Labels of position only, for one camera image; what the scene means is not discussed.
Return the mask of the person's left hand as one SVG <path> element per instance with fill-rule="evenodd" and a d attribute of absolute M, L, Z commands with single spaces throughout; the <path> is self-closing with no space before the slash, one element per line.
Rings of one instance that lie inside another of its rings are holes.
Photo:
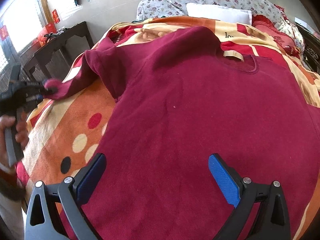
<path fill-rule="evenodd" d="M 5 129 L 15 126 L 17 134 L 15 135 L 16 142 L 20 145 L 21 149 L 24 150 L 29 142 L 26 114 L 23 112 L 20 120 L 16 123 L 14 116 L 3 115 L 1 116 L 1 171 L 9 175 L 15 173 L 14 168 L 9 166 L 8 155 L 5 144 Z"/>

